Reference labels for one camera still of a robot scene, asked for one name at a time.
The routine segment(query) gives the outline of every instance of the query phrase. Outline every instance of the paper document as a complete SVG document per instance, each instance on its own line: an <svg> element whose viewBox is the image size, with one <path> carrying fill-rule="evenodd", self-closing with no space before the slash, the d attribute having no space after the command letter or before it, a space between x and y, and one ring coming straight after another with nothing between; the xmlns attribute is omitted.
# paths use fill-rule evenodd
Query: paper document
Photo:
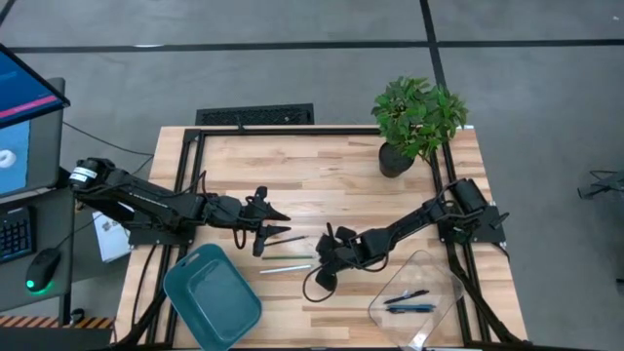
<svg viewBox="0 0 624 351"><path fill-rule="evenodd" d="M108 263L129 254L131 251L128 244L130 232L101 212L94 212L93 217L101 260Z"/></svg>

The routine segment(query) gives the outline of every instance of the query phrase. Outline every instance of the black grate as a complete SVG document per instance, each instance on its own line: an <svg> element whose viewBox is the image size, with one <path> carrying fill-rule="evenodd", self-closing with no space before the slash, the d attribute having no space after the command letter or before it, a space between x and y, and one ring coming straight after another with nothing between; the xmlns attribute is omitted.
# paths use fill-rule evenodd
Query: black grate
<svg viewBox="0 0 624 351"><path fill-rule="evenodd" d="M196 126L313 125L312 103L197 110Z"/></svg>

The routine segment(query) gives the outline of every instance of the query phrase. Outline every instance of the monitor screen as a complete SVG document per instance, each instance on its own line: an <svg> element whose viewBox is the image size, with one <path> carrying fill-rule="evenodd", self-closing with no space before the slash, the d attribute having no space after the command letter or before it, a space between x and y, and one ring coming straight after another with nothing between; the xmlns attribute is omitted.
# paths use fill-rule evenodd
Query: monitor screen
<svg viewBox="0 0 624 351"><path fill-rule="evenodd" d="M0 45L0 128L42 116L69 101Z"/></svg>

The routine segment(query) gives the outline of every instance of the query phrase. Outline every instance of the wooden tabletop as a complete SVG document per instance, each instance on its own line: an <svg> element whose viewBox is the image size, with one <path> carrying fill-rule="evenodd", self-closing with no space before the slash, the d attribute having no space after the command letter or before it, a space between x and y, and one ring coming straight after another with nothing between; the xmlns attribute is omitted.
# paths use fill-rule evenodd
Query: wooden tabletop
<svg viewBox="0 0 624 351"><path fill-rule="evenodd" d="M161 130L150 181L173 189L184 130L183 127ZM266 248L264 254L314 254L318 238L326 231L326 222L357 232L385 227L435 196L431 168L422 161L416 160L407 172L394 179L379 172L377 152L382 142L378 136L210 136L206 140L202 170L207 171L209 191L241 200L253 195L259 185L266 185L269 189L267 200L276 210L292 218L291 222L285 223L292 230L277 238L308 236L304 241ZM189 182L194 147L195 143L191 146L184 187ZM450 147L457 177L473 178L491 200L475 131L458 132ZM442 155L439 159L441 173L445 175ZM338 273L335 295L322 303L311 303L301 292L307 272L265 275L258 272L270 267L316 265L317 261L261 260L252 256L254 236L249 239L248 245L239 251L234 246L230 230L204 226L198 228L191 248L206 243L220 245L262 300L259 323L236 345L238 347L394 346L369 318L371 301L418 250L428 252L440 265L448 267L445 246L438 240L437 228L429 226L402 241L391 252L390 262L383 271L342 271ZM511 332L526 337L506 257L489 244L474 244L473 249L484 298ZM115 323L120 337L130 330L138 278L149 250L150 247L140 247L132 252ZM137 317L153 297L160 255L161 249L158 248L148 265ZM308 291L313 296L326 293L314 282L308 284ZM470 298L467 298L467 305L473 337L479 339ZM167 300L159 319L157 341L164 340L170 307ZM461 345L454 305L426 344ZM178 319L175 347L197 346L186 325Z"/></svg>

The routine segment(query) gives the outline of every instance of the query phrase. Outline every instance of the keyboard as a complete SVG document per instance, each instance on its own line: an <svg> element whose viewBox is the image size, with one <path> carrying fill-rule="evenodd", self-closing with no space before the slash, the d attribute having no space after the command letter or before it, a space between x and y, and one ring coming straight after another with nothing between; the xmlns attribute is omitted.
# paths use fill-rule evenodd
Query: keyboard
<svg viewBox="0 0 624 351"><path fill-rule="evenodd" d="M28 207L0 214L0 264L36 251L33 216Z"/></svg>

